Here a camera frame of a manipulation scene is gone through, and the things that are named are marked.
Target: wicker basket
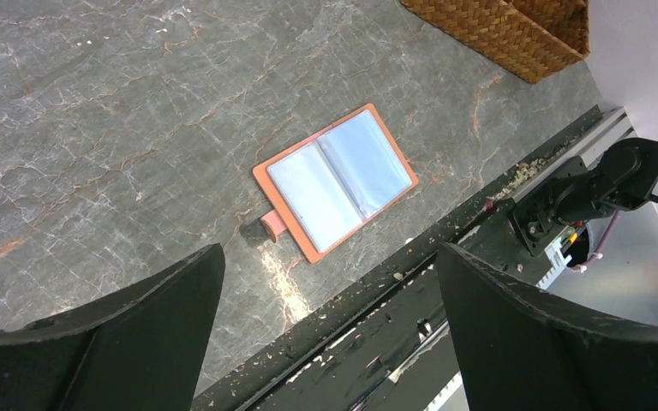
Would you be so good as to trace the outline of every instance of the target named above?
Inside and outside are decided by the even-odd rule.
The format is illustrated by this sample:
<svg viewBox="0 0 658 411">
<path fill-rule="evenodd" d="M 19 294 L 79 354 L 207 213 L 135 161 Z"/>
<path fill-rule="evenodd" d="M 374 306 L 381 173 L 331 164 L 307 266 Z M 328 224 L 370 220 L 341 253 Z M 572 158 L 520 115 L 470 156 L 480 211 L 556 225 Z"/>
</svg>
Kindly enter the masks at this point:
<svg viewBox="0 0 658 411">
<path fill-rule="evenodd" d="M 529 83 L 589 55 L 589 0 L 401 1 Z"/>
</svg>

